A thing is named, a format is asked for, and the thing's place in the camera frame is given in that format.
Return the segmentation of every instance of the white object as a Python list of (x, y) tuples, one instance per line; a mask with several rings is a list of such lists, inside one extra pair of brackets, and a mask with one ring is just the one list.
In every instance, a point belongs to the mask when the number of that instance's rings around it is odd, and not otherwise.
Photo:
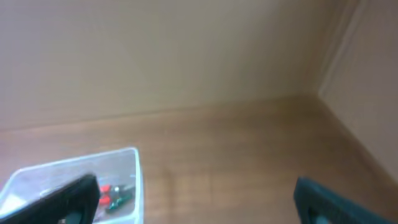
[(99, 185), (136, 186), (134, 202), (94, 223), (144, 223), (144, 185), (138, 150), (133, 147), (17, 170), (0, 193), (0, 218), (88, 172), (97, 176)]

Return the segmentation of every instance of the plastic bin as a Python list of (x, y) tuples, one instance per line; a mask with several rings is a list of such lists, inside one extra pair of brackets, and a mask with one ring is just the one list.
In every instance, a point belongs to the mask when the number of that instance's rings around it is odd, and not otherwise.
[(113, 214), (105, 214), (98, 209), (102, 216), (94, 223), (144, 222), (142, 172), (138, 150), (133, 147), (17, 170), (0, 193), (0, 218), (88, 172), (96, 174), (99, 185), (136, 186), (135, 200)]

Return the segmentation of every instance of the brown wooden surface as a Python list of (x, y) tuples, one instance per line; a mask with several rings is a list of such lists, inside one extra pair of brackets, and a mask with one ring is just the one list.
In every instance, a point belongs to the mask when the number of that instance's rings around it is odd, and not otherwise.
[(306, 175), (398, 221), (398, 193), (314, 98), (126, 116), (0, 133), (3, 185), (31, 166), (137, 146), (145, 223), (299, 223)]

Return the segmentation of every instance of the wall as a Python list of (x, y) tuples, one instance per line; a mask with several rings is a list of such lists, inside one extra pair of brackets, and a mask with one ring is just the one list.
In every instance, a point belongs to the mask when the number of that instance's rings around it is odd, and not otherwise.
[(398, 1), (369, 1), (320, 97), (398, 181)]
[(2, 0), (0, 129), (308, 91), (335, 0)]

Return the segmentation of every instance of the green object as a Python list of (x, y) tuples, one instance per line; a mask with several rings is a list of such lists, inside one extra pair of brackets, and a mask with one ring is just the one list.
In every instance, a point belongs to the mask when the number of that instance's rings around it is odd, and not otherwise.
[(122, 207), (125, 203), (127, 203), (131, 199), (132, 199), (132, 192), (114, 200), (106, 209), (106, 213), (116, 212), (120, 207)]

